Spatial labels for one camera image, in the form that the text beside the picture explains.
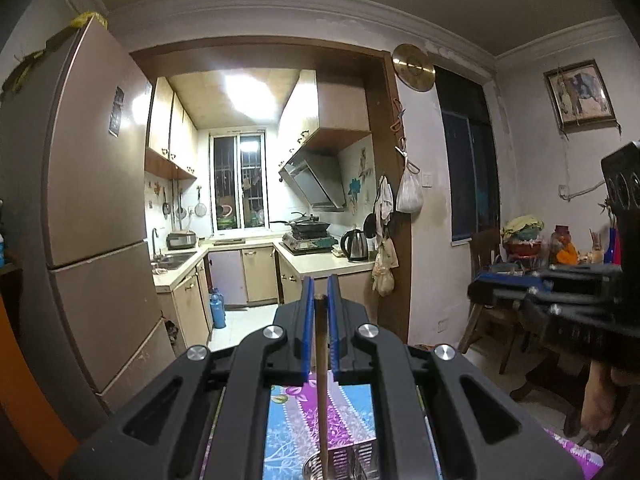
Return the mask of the person's right hand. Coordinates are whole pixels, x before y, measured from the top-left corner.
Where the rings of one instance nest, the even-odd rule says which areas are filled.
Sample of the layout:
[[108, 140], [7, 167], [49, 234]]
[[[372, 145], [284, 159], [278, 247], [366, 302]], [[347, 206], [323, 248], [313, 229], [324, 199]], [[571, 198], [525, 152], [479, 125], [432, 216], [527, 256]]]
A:
[[608, 430], [615, 418], [617, 388], [638, 385], [639, 376], [592, 361], [580, 422], [590, 436]]

